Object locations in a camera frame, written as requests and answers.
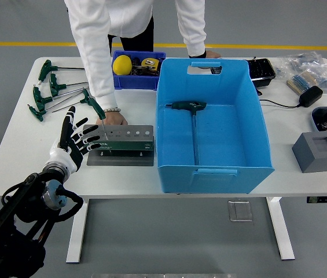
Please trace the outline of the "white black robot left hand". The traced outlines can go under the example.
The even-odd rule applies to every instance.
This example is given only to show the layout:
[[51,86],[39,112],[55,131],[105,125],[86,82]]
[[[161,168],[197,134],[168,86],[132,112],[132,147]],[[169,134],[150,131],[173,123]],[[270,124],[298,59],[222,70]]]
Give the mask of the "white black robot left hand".
[[75,106],[71,106],[63,120],[60,138],[50,149],[50,159],[46,163],[46,166],[54,163],[59,165],[67,175],[79,170],[85,154],[101,146],[100,143],[97,143],[100,136],[87,136],[97,129],[97,125],[76,132],[76,129],[82,127],[88,118],[74,124],[75,113]]

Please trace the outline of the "person's right hand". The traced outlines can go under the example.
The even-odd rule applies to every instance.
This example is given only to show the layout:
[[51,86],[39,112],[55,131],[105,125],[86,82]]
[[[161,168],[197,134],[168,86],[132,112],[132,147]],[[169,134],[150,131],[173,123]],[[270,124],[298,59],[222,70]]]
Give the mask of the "person's right hand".
[[126,118],[120,112],[106,112],[103,123],[105,125],[128,125]]

